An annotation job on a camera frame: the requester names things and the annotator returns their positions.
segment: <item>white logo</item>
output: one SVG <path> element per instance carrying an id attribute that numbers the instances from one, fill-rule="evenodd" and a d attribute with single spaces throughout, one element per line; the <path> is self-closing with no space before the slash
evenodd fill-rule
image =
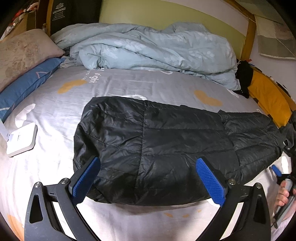
<path id="1" fill-rule="evenodd" d="M 57 5 L 56 9 L 60 9 L 60 8 L 63 7 L 63 6 L 64 6 L 64 4 L 61 2 L 61 3 L 59 3 L 59 4 Z"/>

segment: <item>headboard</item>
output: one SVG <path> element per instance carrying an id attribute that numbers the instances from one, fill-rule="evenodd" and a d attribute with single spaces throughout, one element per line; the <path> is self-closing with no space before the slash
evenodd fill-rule
<path id="1" fill-rule="evenodd" d="M 99 21 L 102 23 L 133 23 L 156 29 L 164 29 L 174 22 L 202 23 L 212 33 L 227 38 L 238 59 L 249 59 L 253 45 L 252 42 L 249 55 L 242 56 L 247 41 L 239 31 L 198 10 L 161 0 L 104 0 Z"/>

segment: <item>screw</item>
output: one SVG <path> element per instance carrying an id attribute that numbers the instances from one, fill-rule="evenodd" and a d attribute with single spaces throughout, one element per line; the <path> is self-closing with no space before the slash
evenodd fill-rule
<path id="1" fill-rule="evenodd" d="M 41 185 L 41 182 L 36 182 L 36 183 L 34 184 L 34 187 L 35 187 L 35 188 L 38 188 L 38 187 L 40 187 L 40 185 Z"/>
<path id="2" fill-rule="evenodd" d="M 63 178 L 61 180 L 61 184 L 67 184 L 69 182 L 69 179 L 68 178 Z"/>
<path id="3" fill-rule="evenodd" d="M 256 183 L 255 186 L 258 188 L 258 189 L 261 189 L 262 188 L 262 185 L 260 183 Z"/>
<path id="4" fill-rule="evenodd" d="M 235 185 L 236 184 L 236 181 L 234 180 L 234 179 L 229 179 L 228 180 L 228 183 L 230 184 L 230 185 Z"/>

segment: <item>beige pillow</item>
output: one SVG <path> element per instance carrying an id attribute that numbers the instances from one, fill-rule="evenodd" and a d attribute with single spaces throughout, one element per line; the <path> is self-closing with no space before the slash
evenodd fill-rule
<path id="1" fill-rule="evenodd" d="M 41 29 L 0 42 L 0 92 L 43 61 L 64 54 Z"/>

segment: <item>yellow cloth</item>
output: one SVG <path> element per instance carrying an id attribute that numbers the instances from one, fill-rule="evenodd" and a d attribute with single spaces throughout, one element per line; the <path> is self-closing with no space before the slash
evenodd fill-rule
<path id="1" fill-rule="evenodd" d="M 248 89 L 250 96 L 258 100 L 258 105 L 266 114 L 271 115 L 278 127 L 288 123 L 292 114 L 289 104 L 267 76 L 254 71 Z"/>

